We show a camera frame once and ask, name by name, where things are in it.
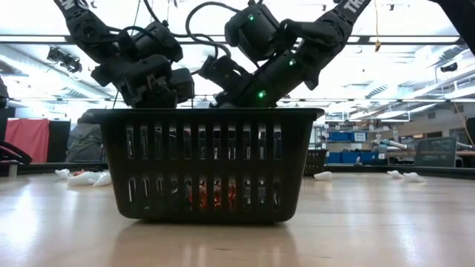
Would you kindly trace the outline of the black table frame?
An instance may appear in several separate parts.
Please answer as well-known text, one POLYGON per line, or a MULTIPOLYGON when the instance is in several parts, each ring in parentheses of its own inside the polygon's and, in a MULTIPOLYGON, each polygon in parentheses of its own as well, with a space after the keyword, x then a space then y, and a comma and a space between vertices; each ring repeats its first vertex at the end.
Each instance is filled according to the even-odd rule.
MULTIPOLYGON (((55 170, 69 169, 70 171, 81 171, 82 169, 106 170, 106 163, 44 163, 44 164, 13 164, 13 170, 17 174, 47 174, 53 173, 55 170)), ((442 167, 420 167, 414 165, 327 165, 324 171, 333 173, 386 173, 387 171, 398 171, 400 173, 415 172, 424 177, 444 177, 451 179, 466 179, 475 181, 475 168, 442 168, 442 167)))

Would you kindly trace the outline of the black sloping brace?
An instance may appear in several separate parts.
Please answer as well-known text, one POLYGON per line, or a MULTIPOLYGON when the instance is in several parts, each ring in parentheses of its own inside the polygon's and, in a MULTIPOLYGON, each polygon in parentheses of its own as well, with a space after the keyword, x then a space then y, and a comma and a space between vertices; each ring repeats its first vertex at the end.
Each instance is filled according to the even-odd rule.
POLYGON ((19 162, 29 165, 33 158, 9 142, 0 141, 0 162, 19 162))

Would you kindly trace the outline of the person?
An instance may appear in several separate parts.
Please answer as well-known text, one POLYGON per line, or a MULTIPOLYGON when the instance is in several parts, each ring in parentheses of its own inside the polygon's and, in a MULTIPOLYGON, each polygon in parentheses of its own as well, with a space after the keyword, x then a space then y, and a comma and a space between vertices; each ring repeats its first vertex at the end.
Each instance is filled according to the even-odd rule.
POLYGON ((103 162, 102 132, 93 115, 86 111, 81 115, 76 126, 71 130, 68 143, 66 162, 103 162))

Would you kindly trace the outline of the black overhead frame bar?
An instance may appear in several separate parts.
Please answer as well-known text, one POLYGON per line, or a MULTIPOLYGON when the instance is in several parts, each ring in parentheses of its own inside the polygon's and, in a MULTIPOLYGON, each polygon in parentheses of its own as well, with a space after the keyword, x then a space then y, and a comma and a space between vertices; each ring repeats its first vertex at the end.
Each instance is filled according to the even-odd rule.
MULTIPOLYGON (((460 36, 371 36, 355 35, 348 39, 348 45, 459 45, 460 36)), ((70 36, 62 35, 0 35, 0 44, 12 45, 73 45, 70 36)))

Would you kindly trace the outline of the dark mesh chair back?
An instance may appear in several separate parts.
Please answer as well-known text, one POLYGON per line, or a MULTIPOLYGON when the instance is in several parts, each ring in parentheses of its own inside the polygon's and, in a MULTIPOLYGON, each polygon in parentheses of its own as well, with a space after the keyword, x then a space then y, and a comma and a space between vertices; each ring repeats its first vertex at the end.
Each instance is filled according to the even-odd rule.
POLYGON ((416 146, 414 163, 423 167, 456 167, 457 139, 437 137, 423 139, 416 146))

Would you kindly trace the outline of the red partition screen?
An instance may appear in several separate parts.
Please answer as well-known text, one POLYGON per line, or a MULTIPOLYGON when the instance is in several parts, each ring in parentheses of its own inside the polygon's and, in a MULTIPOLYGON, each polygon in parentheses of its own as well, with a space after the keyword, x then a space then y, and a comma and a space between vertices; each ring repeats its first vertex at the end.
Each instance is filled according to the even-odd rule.
POLYGON ((49 145, 48 119, 9 119, 5 141, 32 157, 33 163, 46 163, 49 145))

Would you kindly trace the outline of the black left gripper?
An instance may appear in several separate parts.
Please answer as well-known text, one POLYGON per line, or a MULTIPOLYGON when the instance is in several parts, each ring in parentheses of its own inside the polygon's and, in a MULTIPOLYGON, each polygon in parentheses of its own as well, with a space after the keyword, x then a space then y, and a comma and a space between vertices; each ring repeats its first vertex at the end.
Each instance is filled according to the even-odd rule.
POLYGON ((122 97, 132 108, 175 108, 177 93, 168 84, 171 64, 161 55, 135 62, 122 75, 122 97))

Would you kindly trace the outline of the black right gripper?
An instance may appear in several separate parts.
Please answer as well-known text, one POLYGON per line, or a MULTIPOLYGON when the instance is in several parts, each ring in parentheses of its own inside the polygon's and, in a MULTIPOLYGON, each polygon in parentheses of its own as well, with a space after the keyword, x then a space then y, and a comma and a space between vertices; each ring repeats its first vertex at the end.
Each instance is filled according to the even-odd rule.
POLYGON ((293 78, 257 73, 227 85, 216 95, 219 108, 274 108, 279 99, 293 90, 293 78))

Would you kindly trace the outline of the black slotted plastic basket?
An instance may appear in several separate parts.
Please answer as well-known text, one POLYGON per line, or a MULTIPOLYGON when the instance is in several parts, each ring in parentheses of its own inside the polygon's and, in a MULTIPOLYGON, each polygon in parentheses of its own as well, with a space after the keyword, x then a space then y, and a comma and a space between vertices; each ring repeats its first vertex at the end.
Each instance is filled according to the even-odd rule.
POLYGON ((130 219, 279 223, 295 214, 317 108, 92 111, 130 219), (207 185, 200 209, 199 183, 207 185), (236 203, 229 204, 235 181, 236 203))
POLYGON ((307 159, 304 166, 304 176, 312 177, 324 171, 327 161, 327 150, 316 149, 307 151, 307 159))

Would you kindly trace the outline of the black chair back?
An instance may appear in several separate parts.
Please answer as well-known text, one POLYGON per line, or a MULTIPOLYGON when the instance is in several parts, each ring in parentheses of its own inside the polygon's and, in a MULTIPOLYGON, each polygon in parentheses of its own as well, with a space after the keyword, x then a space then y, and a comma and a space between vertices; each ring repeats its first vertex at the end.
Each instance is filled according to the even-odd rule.
POLYGON ((465 121, 465 130, 469 143, 475 148, 475 117, 468 118, 465 121))

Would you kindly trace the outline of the black partition panel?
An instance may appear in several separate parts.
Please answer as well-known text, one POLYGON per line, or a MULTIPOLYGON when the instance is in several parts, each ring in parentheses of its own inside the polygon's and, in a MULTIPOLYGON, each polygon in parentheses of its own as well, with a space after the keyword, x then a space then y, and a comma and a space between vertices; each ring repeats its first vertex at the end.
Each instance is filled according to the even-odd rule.
POLYGON ((70 121, 50 120, 47 148, 47 162, 65 162, 70 121))

